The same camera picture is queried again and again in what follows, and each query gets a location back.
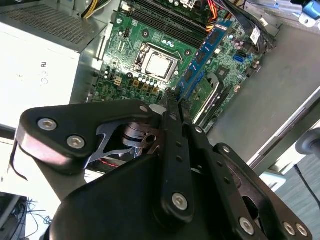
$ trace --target motherboard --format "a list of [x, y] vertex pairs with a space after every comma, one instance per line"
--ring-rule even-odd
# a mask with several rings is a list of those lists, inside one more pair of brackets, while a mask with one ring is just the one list
[[[237, 21], [221, 17], [225, 11], [219, 11], [221, 18], [209, 33], [210, 10], [199, 12], [192, 1], [182, 1], [121, 2], [93, 102], [139, 99], [158, 104], [166, 88], [193, 77], [183, 97], [190, 102], [193, 123], [209, 131], [243, 81], [260, 70], [262, 55]], [[209, 35], [212, 54], [202, 55]], [[190, 70], [193, 61], [205, 61], [196, 76]]]

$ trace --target blue clip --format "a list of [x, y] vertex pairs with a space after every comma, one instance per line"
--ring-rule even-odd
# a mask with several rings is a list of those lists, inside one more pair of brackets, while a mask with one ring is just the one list
[[320, 18], [320, 4], [316, 1], [310, 1], [302, 10], [310, 18], [318, 20]]

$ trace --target ventilation grille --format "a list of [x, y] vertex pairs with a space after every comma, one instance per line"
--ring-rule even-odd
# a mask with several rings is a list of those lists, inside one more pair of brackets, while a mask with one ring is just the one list
[[0, 12], [20, 23], [39, 29], [73, 44], [80, 44], [94, 30], [87, 22], [41, 4]]

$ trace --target ram slot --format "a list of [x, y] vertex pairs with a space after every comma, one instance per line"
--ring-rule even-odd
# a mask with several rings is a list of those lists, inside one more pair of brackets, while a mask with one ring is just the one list
[[162, 32], [164, 34], [167, 34], [182, 43], [188, 44], [194, 48], [201, 47], [203, 40], [198, 39], [196, 37], [193, 37], [190, 32], [185, 32], [181, 29], [176, 29], [175, 26], [170, 25], [168, 23], [163, 22], [162, 20], [159, 20], [158, 18], [155, 18], [153, 16], [150, 16], [139, 9], [136, 9], [132, 13], [132, 18], [134, 20], [137, 20], [143, 24], [146, 24], [150, 27], [153, 27], [154, 29], [158, 30], [159, 32]]
[[136, 1], [140, 6], [161, 15], [162, 17], [165, 17], [167, 19], [171, 19], [173, 22], [185, 27], [186, 29], [189, 29], [190, 31], [194, 33], [199, 34], [199, 38], [205, 39], [208, 35], [206, 31], [206, 26], [194, 22], [191, 18], [180, 15], [176, 12], [174, 12], [172, 9], [168, 8], [167, 6], [160, 5], [157, 2], [153, 2], [150, 0], [137, 0]]

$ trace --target sata port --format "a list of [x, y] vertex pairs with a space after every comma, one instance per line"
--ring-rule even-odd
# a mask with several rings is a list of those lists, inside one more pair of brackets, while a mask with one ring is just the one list
[[237, 61], [240, 64], [243, 64], [245, 62], [245, 58], [240, 55], [234, 55], [233, 60]]

